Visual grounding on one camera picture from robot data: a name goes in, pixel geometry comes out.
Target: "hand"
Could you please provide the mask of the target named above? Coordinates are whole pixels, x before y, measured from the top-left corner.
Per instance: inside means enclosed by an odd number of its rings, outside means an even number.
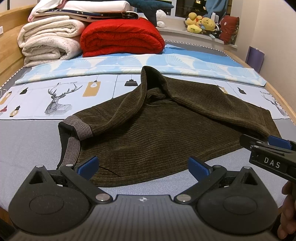
[[[292,188],[292,183],[288,181],[281,190],[282,194],[287,196],[282,206],[281,225],[277,231],[280,239],[284,239],[288,234],[293,234],[296,231],[296,202],[292,197]]]

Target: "ribbed gray surface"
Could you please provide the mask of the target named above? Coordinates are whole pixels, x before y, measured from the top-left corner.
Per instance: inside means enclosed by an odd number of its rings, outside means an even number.
[[[196,216],[193,208],[165,196],[119,195],[98,205],[79,227],[54,236],[16,234],[11,241],[276,241],[268,233],[235,237],[219,233]]]

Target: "whale tail plush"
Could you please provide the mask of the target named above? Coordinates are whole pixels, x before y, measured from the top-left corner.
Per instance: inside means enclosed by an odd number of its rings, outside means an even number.
[[[160,1],[151,1],[151,0],[127,0],[127,2],[144,13],[146,18],[157,26],[156,21],[156,11],[159,9],[171,9],[174,6],[170,3],[160,2]]]

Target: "purple object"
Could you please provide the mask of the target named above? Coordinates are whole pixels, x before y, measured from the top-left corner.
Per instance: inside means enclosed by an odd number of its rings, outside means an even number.
[[[250,46],[246,63],[250,65],[257,73],[259,73],[264,61],[264,55],[265,54],[259,49],[255,49]]]

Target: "bed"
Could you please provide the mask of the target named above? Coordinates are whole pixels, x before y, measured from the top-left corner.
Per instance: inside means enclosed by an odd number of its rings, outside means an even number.
[[[296,140],[296,114],[284,98],[242,60],[228,51],[166,41],[161,55],[114,54],[57,61],[23,68],[16,43],[19,30],[33,6],[0,15],[0,218],[9,222],[9,203],[35,165],[56,169],[61,144],[58,123],[95,104],[132,91],[140,84],[143,65],[168,77],[217,85],[228,94],[268,109],[283,138]],[[95,85],[96,93],[87,92]],[[249,164],[250,152],[240,149],[212,159],[209,165],[229,170],[252,166],[280,207],[286,180]],[[129,186],[102,188],[116,194],[175,196],[196,183],[185,170],[171,176]]]

